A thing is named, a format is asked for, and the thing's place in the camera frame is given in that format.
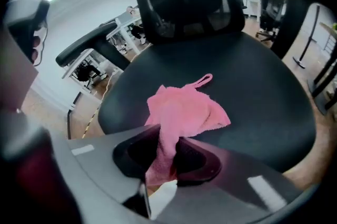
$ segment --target pink cloth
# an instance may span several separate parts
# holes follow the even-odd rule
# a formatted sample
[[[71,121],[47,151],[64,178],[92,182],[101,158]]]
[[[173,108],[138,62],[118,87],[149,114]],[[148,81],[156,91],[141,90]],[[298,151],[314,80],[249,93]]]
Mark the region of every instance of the pink cloth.
[[[147,185],[161,185],[176,178],[173,158],[179,137],[195,136],[231,123],[218,103],[196,90],[212,77],[213,75],[207,74],[182,88],[165,88],[162,85],[147,100],[150,116],[145,125],[161,125],[157,157],[146,172]]]

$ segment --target chair seat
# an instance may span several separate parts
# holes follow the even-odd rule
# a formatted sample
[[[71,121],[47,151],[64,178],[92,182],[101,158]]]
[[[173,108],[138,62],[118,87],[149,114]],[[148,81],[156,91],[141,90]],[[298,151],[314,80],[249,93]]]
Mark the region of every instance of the chair seat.
[[[149,116],[146,101],[161,85],[182,87],[207,73],[213,79],[198,90],[225,109],[231,124],[195,139],[248,154],[280,172],[310,151],[316,132],[306,93],[272,51],[241,32],[142,52],[102,103],[103,132],[143,126]]]

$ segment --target wooden floor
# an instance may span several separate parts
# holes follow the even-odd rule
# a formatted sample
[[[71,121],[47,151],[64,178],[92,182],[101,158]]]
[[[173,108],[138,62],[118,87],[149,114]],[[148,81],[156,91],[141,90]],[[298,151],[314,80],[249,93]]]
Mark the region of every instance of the wooden floor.
[[[259,25],[256,22],[256,19],[248,18],[243,31],[255,37],[255,33],[258,31],[258,29]],[[307,40],[308,36],[306,34],[300,33],[283,61],[295,74],[310,98],[308,87],[306,85],[306,79],[308,77],[314,77],[318,74],[318,72],[324,66],[326,58],[321,54],[320,47],[315,42],[312,42],[303,60],[303,62],[306,64],[306,69],[301,69],[294,62],[292,56],[300,56]],[[134,52],[130,52],[126,56],[129,59],[132,59],[134,55]],[[113,77],[109,87],[113,86],[117,79],[118,76]],[[97,91],[96,96],[102,98],[107,81],[108,78],[106,78],[95,88]],[[285,176],[291,179],[298,187],[302,189],[305,189],[311,184],[317,183],[321,180],[322,175],[324,174],[330,161],[332,152],[334,151],[337,144],[337,133],[335,129],[335,123],[332,119],[332,114],[328,113],[326,116],[322,116],[311,98],[310,100],[313,105],[316,119],[317,136],[315,144],[310,153],[299,164],[284,173]],[[78,100],[76,108],[72,112],[71,116],[72,138],[82,138],[87,123],[90,121],[97,108],[98,105],[89,100],[86,96],[82,96]],[[85,137],[95,137],[101,135],[104,135],[104,133],[98,124],[96,113]]]

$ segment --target pink towel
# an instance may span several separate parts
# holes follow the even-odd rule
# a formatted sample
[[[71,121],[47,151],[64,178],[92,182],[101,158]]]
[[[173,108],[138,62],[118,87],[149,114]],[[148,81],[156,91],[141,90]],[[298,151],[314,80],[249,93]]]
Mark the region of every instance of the pink towel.
[[[148,186],[176,179],[173,158],[179,137],[195,136],[205,130],[222,128],[231,123],[218,103],[196,90],[212,77],[213,75],[207,74],[182,88],[165,88],[162,85],[147,100],[150,116],[145,125],[161,125],[157,157],[146,172]]]

